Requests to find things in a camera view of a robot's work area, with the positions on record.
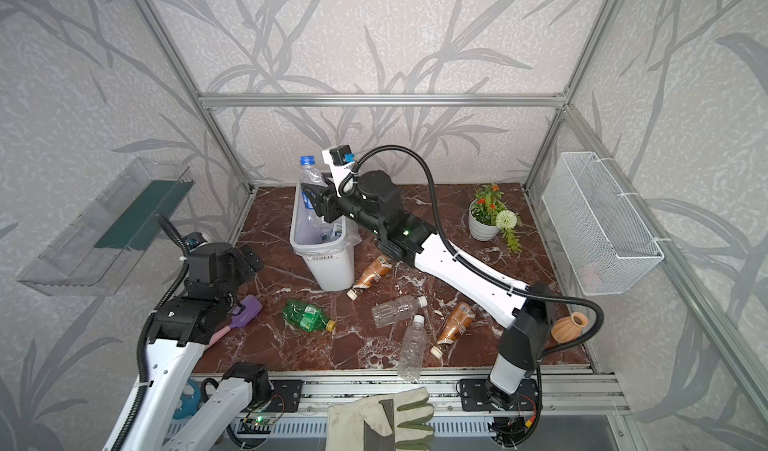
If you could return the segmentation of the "blue cap water bottle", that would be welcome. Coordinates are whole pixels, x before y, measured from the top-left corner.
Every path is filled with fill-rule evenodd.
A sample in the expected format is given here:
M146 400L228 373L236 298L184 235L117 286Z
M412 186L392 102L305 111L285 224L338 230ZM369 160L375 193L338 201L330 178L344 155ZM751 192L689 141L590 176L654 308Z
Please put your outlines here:
M324 184L321 172L317 169L313 156L301 156L300 167L299 180L301 184ZM325 221L316 214L309 197L304 191L301 191L301 197L307 221L316 228L322 228L325 225Z

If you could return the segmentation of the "green plastic bottle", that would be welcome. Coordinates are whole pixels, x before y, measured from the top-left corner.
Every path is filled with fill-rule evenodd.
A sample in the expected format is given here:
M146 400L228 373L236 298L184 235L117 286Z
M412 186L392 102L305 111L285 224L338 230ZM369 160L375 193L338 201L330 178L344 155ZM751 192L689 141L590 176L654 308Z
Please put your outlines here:
M289 299L282 309L284 321L306 332L334 332L336 322L320 307L303 301Z

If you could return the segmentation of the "clear bottle white cap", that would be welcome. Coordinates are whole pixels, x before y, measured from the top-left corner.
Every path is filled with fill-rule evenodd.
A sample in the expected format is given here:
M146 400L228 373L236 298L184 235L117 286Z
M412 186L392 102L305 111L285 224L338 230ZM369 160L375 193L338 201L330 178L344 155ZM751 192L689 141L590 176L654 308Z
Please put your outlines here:
M427 298L425 296L401 296L375 306L372 309L372 317L377 328L384 328L413 318L420 309L426 306Z
M400 379L407 382L419 380L427 341L425 318L415 315L405 331L398 358L396 369Z

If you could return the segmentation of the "clear bottle white cap front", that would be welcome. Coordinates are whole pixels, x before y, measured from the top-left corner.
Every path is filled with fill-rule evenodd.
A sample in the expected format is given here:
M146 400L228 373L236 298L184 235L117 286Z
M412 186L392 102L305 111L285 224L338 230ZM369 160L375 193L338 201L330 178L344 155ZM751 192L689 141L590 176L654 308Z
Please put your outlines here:
M415 315L405 331L398 358L396 369L400 379L407 382L419 380L427 341L425 318Z

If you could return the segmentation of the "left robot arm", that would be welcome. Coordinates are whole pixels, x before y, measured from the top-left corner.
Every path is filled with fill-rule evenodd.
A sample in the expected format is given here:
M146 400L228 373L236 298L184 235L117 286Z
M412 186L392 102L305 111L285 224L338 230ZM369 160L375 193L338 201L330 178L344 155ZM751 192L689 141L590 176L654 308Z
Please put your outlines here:
M269 404L275 394L265 366L237 363L184 427L166 436L182 391L221 323L245 309L239 288L264 264L247 245L207 242L199 233L182 236L165 216L156 219L181 249L182 268L139 333L138 376L105 447L208 450L240 412Z

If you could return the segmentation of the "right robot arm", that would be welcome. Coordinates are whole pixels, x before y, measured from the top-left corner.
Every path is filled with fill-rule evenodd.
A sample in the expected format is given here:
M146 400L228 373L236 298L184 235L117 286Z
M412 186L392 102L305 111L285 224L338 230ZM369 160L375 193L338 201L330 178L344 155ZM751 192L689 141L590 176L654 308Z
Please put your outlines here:
M400 152L422 168L429 188L433 220L426 222L406 211L401 190L384 171L362 172L364 163L382 152ZM605 315L595 302L557 296L540 282L532 285L506 276L460 250L441 223L432 173L415 151L400 145L379 146L357 158L347 145L322 152L328 166L320 184L305 184L316 215L328 223L344 217L372 232L376 246L403 262L449 284L478 304L503 327L498 354L485 387L497 401L517 394L522 382L537 373L547 356L579 346L602 328ZM572 304L593 311L595 318L578 337L550 347L554 304Z

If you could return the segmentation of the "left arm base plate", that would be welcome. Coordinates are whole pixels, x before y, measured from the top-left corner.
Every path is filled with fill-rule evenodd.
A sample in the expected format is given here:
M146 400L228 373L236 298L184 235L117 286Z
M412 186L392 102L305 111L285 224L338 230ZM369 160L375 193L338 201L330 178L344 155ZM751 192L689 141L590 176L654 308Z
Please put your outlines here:
M304 382L299 379L273 380L273 397L263 409L264 413L297 413Z

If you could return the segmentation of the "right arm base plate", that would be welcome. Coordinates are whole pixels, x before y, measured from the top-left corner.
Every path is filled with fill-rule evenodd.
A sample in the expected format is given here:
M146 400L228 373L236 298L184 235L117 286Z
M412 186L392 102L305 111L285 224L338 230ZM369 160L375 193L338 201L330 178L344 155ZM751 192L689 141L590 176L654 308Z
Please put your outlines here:
M535 414L540 405L540 386L534 379L523 379L514 393L491 385L488 379L461 379L457 392L465 412L509 411Z

